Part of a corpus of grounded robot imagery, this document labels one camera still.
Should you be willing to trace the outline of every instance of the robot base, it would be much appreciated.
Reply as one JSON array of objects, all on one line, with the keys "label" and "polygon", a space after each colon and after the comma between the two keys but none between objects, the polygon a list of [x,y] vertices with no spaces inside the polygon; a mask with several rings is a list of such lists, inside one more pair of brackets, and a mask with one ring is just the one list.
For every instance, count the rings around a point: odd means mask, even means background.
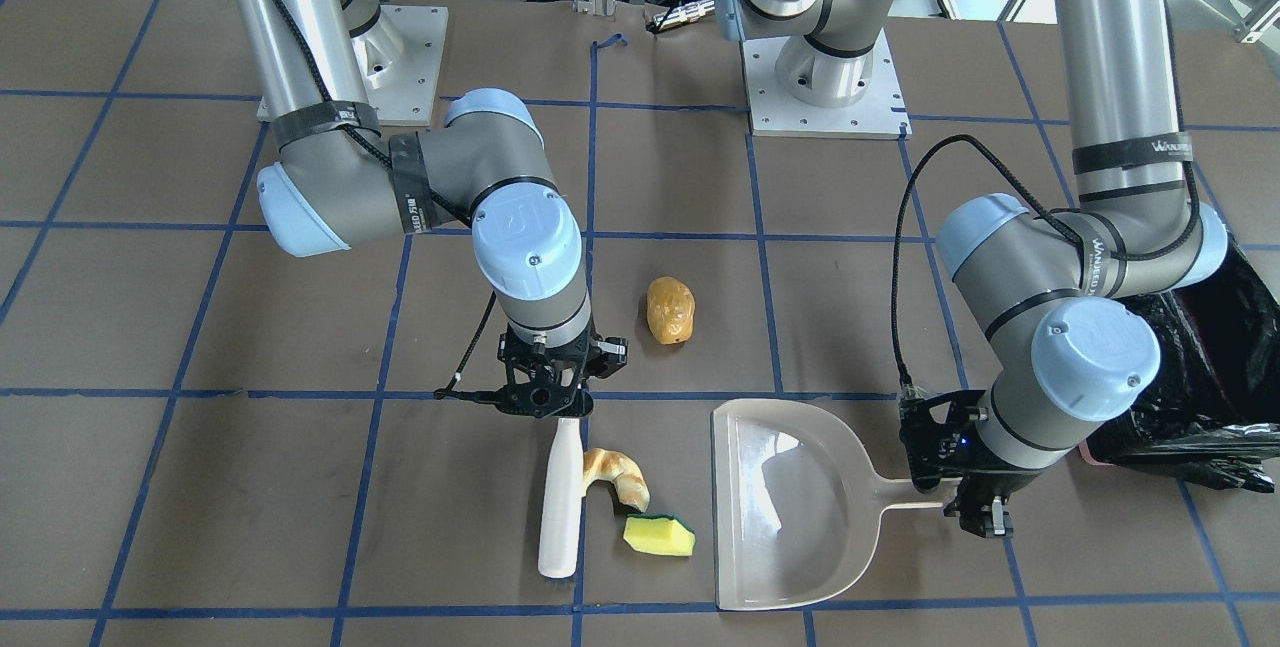
[{"label": "robot base", "polygon": [[[444,55],[444,35],[449,10],[443,6],[383,5],[383,19],[403,38],[404,54],[384,70],[365,77],[369,104],[388,127],[426,127],[435,106],[435,86]],[[269,119],[266,102],[257,118]]]},{"label": "robot base", "polygon": [[897,140],[911,133],[902,88],[884,33],[868,54],[874,60],[863,96],[846,108],[818,108],[792,97],[773,65],[788,37],[742,42],[742,72],[751,106],[751,132],[777,137],[860,137]]}]

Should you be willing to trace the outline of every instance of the blue grid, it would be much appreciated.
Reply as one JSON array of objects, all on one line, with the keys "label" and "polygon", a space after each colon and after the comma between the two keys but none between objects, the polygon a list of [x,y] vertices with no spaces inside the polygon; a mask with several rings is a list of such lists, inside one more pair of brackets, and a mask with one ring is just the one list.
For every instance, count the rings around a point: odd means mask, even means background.
[{"label": "blue grid", "polygon": [[[6,0],[0,0],[0,6],[5,4]],[[129,67],[137,55],[138,47],[142,40],[146,37],[147,28],[155,15],[156,8],[160,0],[152,0],[142,24],[138,29],[137,37],[129,49],[129,53],[120,68],[118,77],[115,78],[114,86],[110,91],[96,92],[96,91],[51,91],[51,90],[0,90],[0,96],[47,96],[47,97],[96,97],[104,99],[102,109],[100,110],[97,119],[91,128],[88,137],[73,163],[67,179],[63,183],[54,204],[51,205],[47,217],[44,220],[0,220],[0,228],[14,228],[14,229],[37,229],[37,237],[33,242],[31,250],[28,251],[27,259],[24,260],[18,275],[4,300],[0,304],[0,323],[3,323],[5,315],[8,315],[14,300],[17,299],[20,287],[29,273],[32,264],[35,263],[41,246],[44,245],[45,237],[51,229],[156,229],[156,231],[220,231],[223,232],[223,241],[218,251],[218,256],[214,260],[212,268],[210,270],[209,279],[206,282],[205,292],[201,297],[200,307],[195,322],[192,324],[191,332],[188,333],[187,343],[183,350],[182,361],[178,368],[178,373],[174,377],[173,387],[170,389],[105,389],[105,388],[33,388],[33,387],[0,387],[0,396],[32,396],[32,397],[64,397],[64,396],[91,396],[91,397],[156,397],[165,398],[165,410],[160,420],[160,425],[154,439],[151,452],[148,455],[147,466],[143,470],[142,480],[138,487],[138,493],[134,501],[133,510],[131,512],[129,523],[125,529],[119,553],[113,569],[110,580],[108,583],[106,593],[102,598],[102,605],[100,609],[27,609],[27,610],[0,610],[0,620],[95,620],[95,629],[91,637],[90,646],[97,647],[101,643],[102,633],[105,625],[109,620],[140,620],[140,619],[289,619],[289,618],[319,618],[319,619],[333,619],[333,633],[332,633],[332,646],[337,647],[342,642],[342,633],[344,620],[347,619],[362,619],[362,618],[392,618],[392,616],[526,616],[526,615],[566,615],[571,616],[573,621],[572,629],[572,644],[579,647],[581,644],[581,619],[584,615],[613,615],[613,614],[691,614],[691,612],[714,612],[717,606],[713,602],[689,602],[689,603],[618,603],[618,605],[588,605],[582,598],[582,583],[585,578],[584,573],[584,547],[580,543],[579,552],[579,578],[575,584],[573,602],[571,605],[475,605],[475,606],[349,606],[349,593],[351,583],[357,566],[360,534],[364,521],[364,511],[367,505],[369,483],[371,478],[374,454],[378,442],[378,429],[381,415],[381,406],[387,400],[430,400],[430,392],[412,392],[412,391],[390,391],[387,388],[387,375],[389,372],[392,351],[394,348],[396,332],[398,324],[398,313],[403,299],[404,282],[407,277],[408,261],[412,252],[412,240],[406,237],[404,245],[401,255],[399,272],[397,274],[396,282],[396,300],[390,310],[387,327],[387,337],[384,341],[384,350],[381,364],[379,369],[379,378],[375,389],[372,391],[289,391],[289,389],[251,389],[251,391],[216,391],[216,389],[184,389],[182,387],[183,379],[187,373],[187,368],[191,361],[192,352],[195,350],[196,342],[200,336],[201,325],[204,324],[207,307],[216,286],[218,278],[220,275],[227,252],[230,246],[230,240],[237,232],[262,232],[265,225],[260,224],[237,224],[243,201],[246,199],[248,187],[252,183],[253,168],[259,160],[262,145],[266,137],[266,128],[262,127],[257,135],[257,140],[253,145],[251,159],[246,167],[246,172],[234,202],[232,214],[225,224],[198,224],[198,223],[142,223],[142,222],[59,222],[56,219],[58,211],[64,201],[67,193],[69,192],[73,182],[83,165],[88,151],[93,145],[100,128],[106,118],[110,106],[115,100],[129,100],[129,99],[145,99],[145,100],[218,100],[218,101],[256,101],[260,100],[257,95],[215,95],[215,94],[160,94],[160,92],[124,92],[120,91],[124,78],[128,73]],[[1030,90],[1023,78],[1020,65],[1018,64],[1014,49],[1005,33],[1005,28],[997,24],[1000,29],[1001,40],[1004,41],[1006,54],[1009,56],[1011,68],[1019,81],[1023,94],[1027,99],[1028,108],[1030,110],[1032,118],[992,118],[992,117],[973,117],[973,115],[941,115],[941,114],[911,114],[910,118],[920,120],[945,120],[945,122],[970,122],[970,123],[1002,123],[1002,124],[1034,124],[1041,135],[1044,149],[1048,154],[1051,164],[1059,177],[1060,184],[1064,190],[1064,196],[1068,201],[1071,201],[1071,193],[1066,184],[1065,174],[1057,163],[1056,155],[1050,143],[1047,132],[1044,129],[1046,124],[1068,124],[1066,120],[1055,119],[1042,119],[1034,100],[1032,97]],[[588,161],[588,223],[584,231],[584,237],[588,243],[586,259],[588,259],[588,278],[590,281],[590,268],[593,263],[593,247],[594,241],[600,240],[741,240],[741,241],[755,241],[759,250],[760,259],[760,275],[763,283],[763,297],[764,297],[764,310],[765,319],[769,332],[769,346],[772,351],[772,368],[773,368],[773,382],[774,388],[772,392],[759,392],[759,393],[742,393],[742,392],[594,392],[596,398],[604,400],[727,400],[732,397],[744,396],[760,396],[760,397],[782,397],[792,400],[814,400],[819,397],[832,397],[837,400],[879,400],[879,401],[892,401],[896,400],[896,395],[892,393],[827,393],[827,392],[788,392],[783,388],[782,373],[778,356],[778,343],[777,343],[777,328],[773,315],[773,299],[772,287],[769,279],[768,269],[768,243],[769,242],[788,242],[788,241],[814,241],[814,242],[891,242],[892,237],[882,234],[861,234],[861,236],[828,236],[828,234],[769,234],[765,231],[760,200],[759,182],[756,177],[755,168],[755,150],[754,142],[750,135],[745,136],[745,147],[748,167],[750,170],[751,182],[751,197],[753,208],[755,213],[755,233],[754,234],[701,234],[701,233],[664,233],[664,232],[595,232],[595,155],[596,155],[596,114],[599,109],[623,109],[623,110],[663,110],[663,111],[735,111],[744,113],[746,108],[740,105],[658,105],[658,104],[640,104],[640,102],[603,102],[598,100],[598,64],[596,53],[599,49],[608,47],[613,44],[613,40],[605,41],[604,44],[591,44],[590,56],[591,56],[591,87],[590,99],[588,101],[576,100],[526,100],[526,104],[531,105],[545,105],[545,106],[568,106],[568,108],[586,108],[590,110],[590,127],[589,127],[589,161]],[[1280,132],[1280,126],[1224,126],[1224,124],[1190,124],[1190,129],[1201,131],[1225,131],[1225,132]],[[904,141],[899,141],[900,154],[904,164],[904,169],[910,173],[910,160],[906,154]],[[1208,181],[1199,176],[1199,181],[1204,187],[1208,199],[1212,201],[1215,208],[1222,213],[1221,206],[1213,195],[1212,187]],[[964,368],[963,355],[956,337],[955,324],[951,315],[950,306],[947,305],[946,292],[943,291],[941,273],[938,270],[937,261],[933,255],[933,238],[929,237],[925,215],[923,205],[919,201],[918,195],[913,195],[916,219],[919,222],[922,237],[908,237],[906,242],[924,245],[925,254],[928,256],[934,287],[937,291],[937,297],[940,306],[942,309],[943,320],[947,327],[947,337],[951,342],[952,355],[955,359],[956,374],[960,379],[963,387],[968,387],[968,377]],[[440,229],[440,234],[457,236],[467,234],[466,229]],[[1263,250],[1263,251],[1280,251],[1280,245],[1261,243],[1261,245],[1244,245],[1249,250]],[[370,429],[366,441],[365,460],[361,469],[360,492],[357,495],[356,510],[352,516],[352,529],[348,541],[347,557],[343,569],[342,584],[339,588],[338,603],[334,607],[297,607],[297,609],[257,609],[257,607],[227,607],[227,609],[118,609],[114,606],[114,600],[119,589],[120,579],[123,578],[124,568],[128,562],[129,550],[133,543],[133,538],[137,532],[137,525],[145,507],[147,498],[147,492],[150,491],[150,479],[155,470],[156,461],[159,459],[160,451],[164,446],[164,439],[168,428],[172,423],[174,409],[179,398],[211,398],[221,397],[228,395],[246,395],[248,398],[294,398],[294,400],[371,400],[374,402],[374,409],[370,418]],[[586,442],[586,420],[582,424],[582,438]],[[1047,606],[1084,606],[1084,605],[1138,605],[1138,603],[1224,603],[1231,616],[1233,625],[1235,627],[1236,635],[1242,646],[1248,646],[1248,637],[1244,633],[1243,624],[1239,619],[1239,614],[1235,610],[1238,602],[1280,602],[1280,592],[1233,592],[1225,582],[1221,568],[1217,562],[1212,543],[1210,541],[1208,533],[1203,528],[1203,523],[1199,519],[1198,511],[1196,509],[1194,500],[1185,484],[1179,483],[1179,489],[1181,492],[1183,500],[1187,505],[1188,514],[1193,520],[1197,529],[1198,538],[1204,551],[1204,556],[1210,564],[1215,580],[1217,583],[1217,592],[1204,592],[1204,593],[1138,593],[1138,594],[1069,594],[1069,596],[1028,596],[1023,588],[1021,575],[1018,569],[1016,553],[1014,551],[1014,543],[1006,541],[1005,551],[1010,568],[1010,578],[1014,587],[1014,597],[992,597],[992,598],[937,598],[937,600],[838,600],[828,601],[819,605],[813,605],[799,610],[803,614],[803,623],[805,629],[805,642],[809,646],[817,644],[817,635],[814,629],[813,614],[819,611],[865,611],[865,610],[955,610],[955,609],[1018,609],[1020,615],[1023,615],[1024,628],[1027,630],[1028,644],[1030,647],[1037,647],[1037,637],[1034,632],[1034,625],[1030,619],[1030,607],[1047,607]],[[582,525],[585,530],[586,514],[582,514]]]}]

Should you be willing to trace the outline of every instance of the white dustpan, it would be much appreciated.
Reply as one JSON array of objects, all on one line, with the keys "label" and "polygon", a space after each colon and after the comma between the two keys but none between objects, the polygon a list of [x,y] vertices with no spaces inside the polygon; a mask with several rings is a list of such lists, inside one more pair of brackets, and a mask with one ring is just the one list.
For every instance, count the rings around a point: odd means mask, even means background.
[{"label": "white dustpan", "polygon": [[941,507],[909,479],[876,473],[836,415],[804,402],[733,400],[712,414],[716,602],[812,605],[870,565],[884,510]]}]

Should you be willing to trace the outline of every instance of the yellow vegetable piece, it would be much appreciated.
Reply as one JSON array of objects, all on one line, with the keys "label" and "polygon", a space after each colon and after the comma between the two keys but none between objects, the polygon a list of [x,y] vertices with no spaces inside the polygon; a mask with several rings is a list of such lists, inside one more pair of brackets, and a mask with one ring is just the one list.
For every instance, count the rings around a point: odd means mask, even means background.
[{"label": "yellow vegetable piece", "polygon": [[694,293],[689,286],[675,277],[659,277],[645,295],[649,332],[659,345],[677,345],[694,336]]},{"label": "yellow vegetable piece", "polygon": [[676,515],[631,515],[622,539],[636,552],[687,557],[695,536]]}]

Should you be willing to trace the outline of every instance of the black plastic bag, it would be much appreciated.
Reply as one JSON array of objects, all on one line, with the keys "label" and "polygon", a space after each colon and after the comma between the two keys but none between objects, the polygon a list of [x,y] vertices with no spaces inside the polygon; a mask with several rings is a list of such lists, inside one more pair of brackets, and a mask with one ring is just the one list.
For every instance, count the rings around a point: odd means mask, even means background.
[{"label": "black plastic bag", "polygon": [[1111,464],[1212,487],[1275,492],[1280,305],[1233,241],[1208,279],[1120,300],[1160,340],[1160,374],[1088,447]]}]

